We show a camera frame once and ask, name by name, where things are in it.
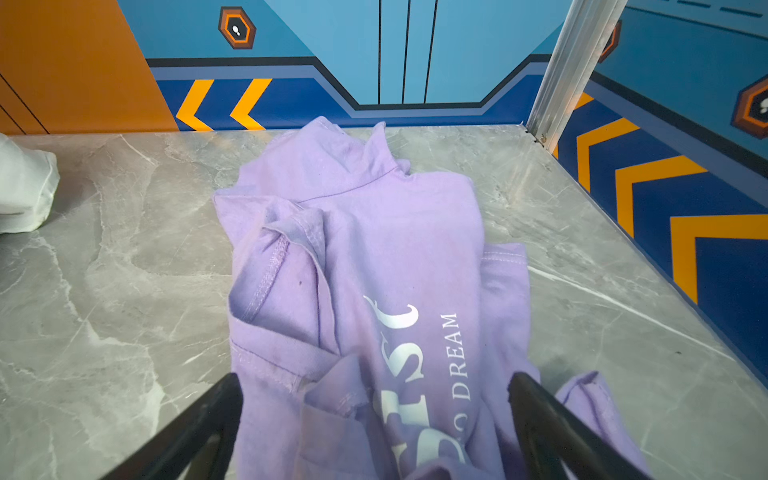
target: marble countertop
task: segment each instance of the marble countertop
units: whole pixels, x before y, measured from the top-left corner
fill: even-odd
[[[61,183],[43,227],[0,236],[5,478],[98,478],[229,371],[231,247],[210,195],[275,135],[16,138],[56,153]],[[473,179],[488,242],[526,243],[545,387],[599,369],[656,478],[765,478],[766,390],[533,137],[387,136],[414,171]]]

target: wall decal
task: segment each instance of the wall decal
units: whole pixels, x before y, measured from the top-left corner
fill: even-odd
[[[603,53],[600,54],[600,58],[598,59],[598,63],[603,63],[603,60],[608,58],[608,55],[613,53],[614,50],[616,50],[616,47],[619,46],[619,37],[621,35],[621,20],[616,22],[616,26],[614,27],[614,30],[611,33],[611,36],[608,37],[608,42],[605,44],[605,48],[603,48]]]
[[[753,137],[768,137],[768,75],[739,92],[731,123]]]
[[[219,31],[232,48],[253,48],[256,27],[242,7],[221,7]]]

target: lavender shirt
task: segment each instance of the lavender shirt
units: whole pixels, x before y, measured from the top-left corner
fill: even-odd
[[[408,169],[383,124],[363,144],[321,117],[214,195],[234,246],[239,478],[525,477],[506,391],[538,378],[525,249],[484,245],[467,177]],[[566,387],[645,469],[600,377]]]

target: stitching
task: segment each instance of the stitching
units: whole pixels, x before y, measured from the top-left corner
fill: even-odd
[[[483,260],[495,260],[497,262],[516,263],[518,265],[525,265],[525,262],[515,262],[514,260],[503,260],[501,258],[482,257]]]
[[[251,317],[255,316],[256,313],[261,308],[261,306],[263,305],[264,300],[266,299],[266,293],[274,284],[275,279],[277,278],[277,271],[280,269],[280,265],[283,264],[287,251],[288,251],[288,239],[286,239],[284,235],[280,235],[280,238],[277,240],[277,245],[275,246],[275,250],[272,252],[272,257],[270,258],[270,265],[267,268],[267,271],[265,272],[264,276],[261,277],[261,281],[259,282],[259,288],[256,290],[256,293],[253,295],[253,299],[248,304],[248,308],[246,309],[245,314],[243,315],[245,319],[248,320],[248,323],[250,323],[250,321],[252,320]]]
[[[242,365],[242,366],[252,366],[252,367],[254,367],[254,369],[255,369],[257,372],[262,372],[262,373],[264,373],[264,368],[259,368],[260,366],[259,366],[259,365],[257,365],[257,363],[254,361],[254,359],[251,359],[249,356],[247,356],[247,355],[244,355],[245,353],[249,353],[251,356],[255,356],[255,357],[257,357],[257,358],[258,358],[258,359],[260,359],[262,362],[265,362],[265,363],[268,363],[268,364],[270,364],[270,365],[272,365],[272,366],[275,366],[276,368],[278,368],[278,369],[282,370],[283,372],[289,373],[290,375],[292,375],[292,376],[296,377],[296,378],[294,378],[294,379],[293,379],[293,381],[292,381],[292,382],[286,382],[285,380],[283,380],[283,378],[282,378],[282,376],[281,376],[281,375],[265,375],[265,376],[267,376],[267,377],[268,377],[270,380],[273,380],[274,382],[277,382],[277,383],[279,383],[281,386],[283,386],[283,387],[284,387],[286,390],[288,390],[289,392],[294,392],[294,391],[295,391],[295,388],[296,388],[296,384],[298,383],[298,381],[299,381],[300,379],[302,379],[302,378],[303,378],[303,377],[302,377],[301,375],[299,375],[298,373],[295,373],[295,372],[291,372],[290,370],[288,370],[288,369],[286,369],[286,368],[283,368],[282,366],[280,366],[280,365],[277,365],[276,363],[273,363],[273,362],[271,362],[271,361],[269,361],[269,360],[265,359],[265,358],[264,358],[264,357],[262,357],[261,355],[257,355],[256,353],[253,353],[253,352],[251,352],[251,351],[250,351],[250,350],[248,350],[248,349],[244,349],[242,346],[239,346],[239,345],[237,345],[237,344],[236,344],[236,343],[235,343],[235,342],[234,342],[232,339],[230,339],[230,344],[231,344],[233,347],[235,347],[235,348],[233,348],[232,350],[233,350],[233,351],[234,351],[234,352],[237,354],[237,362],[238,362],[238,364],[239,364],[239,365]]]
[[[483,252],[483,255],[509,255],[511,257],[525,257],[520,253],[504,253],[504,252]]]
[[[377,177],[377,178],[374,178],[373,180],[371,180],[370,182],[368,182],[368,183],[366,183],[366,184],[362,184],[362,185],[359,185],[359,186],[357,186],[357,187],[354,187],[354,188],[350,188],[349,190],[344,190],[343,192],[339,192],[339,193],[337,193],[337,194],[320,195],[319,197],[312,197],[312,198],[307,198],[306,200],[301,200],[301,201],[299,201],[299,202],[297,202],[297,203],[298,203],[298,204],[303,204],[304,202],[308,202],[308,201],[310,201],[310,200],[317,200],[318,198],[328,198],[328,197],[335,197],[336,195],[344,195],[344,194],[347,194],[347,193],[349,193],[349,192],[351,192],[351,191],[354,191],[354,190],[358,190],[359,188],[363,188],[363,187],[366,187],[366,186],[368,186],[368,185],[372,184],[373,182],[375,182],[375,181],[377,181],[377,180],[379,180],[379,179],[382,179],[382,178],[386,177],[387,175],[391,174],[393,171],[395,171],[395,170],[399,170],[399,168],[400,168],[400,166],[399,166],[399,165],[395,165],[395,167],[394,167],[393,169],[391,169],[391,170],[389,170],[389,171],[385,172],[384,174],[382,174],[382,176],[381,176],[381,177]]]
[[[296,224],[303,230],[304,237],[306,237],[306,240],[310,242],[310,246],[315,250],[315,254],[317,255],[317,252],[319,252],[319,248],[317,248],[317,245],[315,244],[314,235],[310,235],[310,232],[306,231],[307,227],[305,227],[305,223],[301,219],[301,217],[293,217],[293,221],[296,222]]]
[[[520,262],[520,261],[525,262],[524,260],[519,258],[492,258],[493,255],[495,255],[495,253],[486,253],[482,257],[490,260],[499,260],[504,262]]]

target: yellow chevron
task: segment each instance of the yellow chevron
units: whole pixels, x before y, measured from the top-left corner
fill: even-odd
[[[207,126],[197,117],[197,109],[203,103],[203,99],[208,94],[210,86],[214,84],[213,80],[195,80],[192,88],[187,92],[187,97],[179,107],[176,118],[192,127],[195,131],[213,131],[213,128]]]
[[[271,78],[256,78],[251,81],[250,85],[248,85],[248,88],[245,90],[245,93],[243,93],[243,96],[240,97],[240,101],[237,102],[237,105],[235,105],[235,108],[232,110],[230,117],[234,118],[235,121],[248,130],[264,130],[264,127],[262,127],[259,122],[252,119],[249,116],[249,113],[253,110],[253,106],[259,101],[259,98],[261,98],[261,95],[271,81]]]
[[[574,107],[574,110],[577,108],[584,107],[589,102],[593,101],[594,98],[590,97],[589,95],[585,94],[584,92],[581,93],[581,96],[578,98],[578,102],[576,102],[576,106]]]
[[[630,237],[634,237],[633,185],[706,171],[707,169],[682,155],[616,170],[616,218],[619,225]]]
[[[639,127],[637,125],[626,118],[619,118],[615,122],[595,128],[593,131],[588,131],[587,133],[576,137],[578,183],[580,183],[587,192],[592,191],[589,171],[589,147],[638,129]]]
[[[581,92],[581,96],[578,98],[578,101],[576,102],[576,106],[574,107],[574,110],[576,110],[577,108],[584,107],[586,104],[588,104],[593,100],[594,98],[590,97],[584,92]],[[558,160],[560,160],[560,149],[558,147],[559,145],[557,144],[554,146],[554,150],[552,151],[552,157],[555,157]]]
[[[691,300],[699,303],[696,239],[768,240],[768,215],[717,215],[670,218],[672,277]]]

